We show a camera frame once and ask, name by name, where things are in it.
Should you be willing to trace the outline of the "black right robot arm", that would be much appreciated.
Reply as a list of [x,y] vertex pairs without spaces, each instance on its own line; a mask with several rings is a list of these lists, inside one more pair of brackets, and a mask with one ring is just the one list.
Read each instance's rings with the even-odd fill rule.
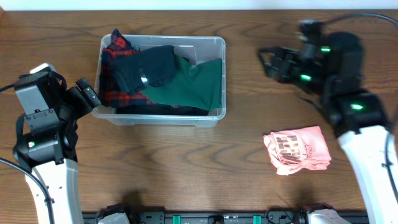
[[258,50],[266,76],[319,97],[356,175],[370,223],[397,223],[397,154],[379,98],[362,88],[363,47],[347,32],[305,34],[302,50]]

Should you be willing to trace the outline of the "pink printed garment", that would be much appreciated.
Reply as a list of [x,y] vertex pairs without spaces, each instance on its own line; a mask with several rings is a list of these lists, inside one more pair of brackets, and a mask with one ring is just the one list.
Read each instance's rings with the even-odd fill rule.
[[301,169],[325,170],[331,156],[318,126],[271,132],[264,145],[278,175],[291,175]]

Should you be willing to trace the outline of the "black garment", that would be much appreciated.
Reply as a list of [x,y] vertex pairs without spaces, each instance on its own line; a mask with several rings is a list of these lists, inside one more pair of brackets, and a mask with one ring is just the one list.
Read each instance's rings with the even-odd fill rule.
[[131,105],[116,109],[116,114],[207,116],[208,113],[209,111],[196,107],[171,105]]

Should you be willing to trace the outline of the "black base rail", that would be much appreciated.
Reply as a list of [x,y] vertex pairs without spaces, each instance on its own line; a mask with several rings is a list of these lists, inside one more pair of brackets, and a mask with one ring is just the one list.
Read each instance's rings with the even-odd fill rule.
[[126,204],[108,206],[98,212],[84,212],[84,223],[138,224],[239,224],[239,223],[369,223],[360,211],[336,211],[321,203],[299,209],[273,206],[260,212],[178,212],[163,208],[133,210]]

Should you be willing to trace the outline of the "red navy plaid shirt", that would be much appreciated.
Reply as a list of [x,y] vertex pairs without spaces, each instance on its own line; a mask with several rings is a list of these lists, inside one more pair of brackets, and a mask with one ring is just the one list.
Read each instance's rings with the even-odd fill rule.
[[99,76],[99,99],[103,106],[122,108],[131,105],[154,105],[146,95],[138,91],[129,95],[121,91],[116,80],[109,74],[108,65],[115,59],[140,52],[140,48],[132,45],[119,31],[113,30],[111,43],[102,49],[101,72]]

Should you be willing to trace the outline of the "dark navy garment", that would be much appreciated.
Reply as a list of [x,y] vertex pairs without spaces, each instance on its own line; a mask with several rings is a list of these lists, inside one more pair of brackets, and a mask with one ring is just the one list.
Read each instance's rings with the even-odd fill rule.
[[148,87],[164,86],[177,74],[174,46],[152,47],[115,59],[108,70],[120,90],[129,95]]

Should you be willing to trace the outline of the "dark green garment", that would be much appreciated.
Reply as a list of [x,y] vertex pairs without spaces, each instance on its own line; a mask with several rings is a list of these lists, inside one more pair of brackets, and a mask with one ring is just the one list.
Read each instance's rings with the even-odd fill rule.
[[168,84],[148,87],[142,93],[158,104],[191,106],[207,111],[221,107],[221,58],[192,65],[176,55],[175,64],[177,73]]

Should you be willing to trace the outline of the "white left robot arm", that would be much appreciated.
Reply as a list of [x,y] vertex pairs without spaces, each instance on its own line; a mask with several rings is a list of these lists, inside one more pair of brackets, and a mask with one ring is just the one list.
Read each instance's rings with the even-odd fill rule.
[[13,155],[27,171],[39,222],[83,223],[77,121],[100,105],[98,95],[86,79],[69,88],[54,71],[21,75],[14,91],[24,114],[16,121]]

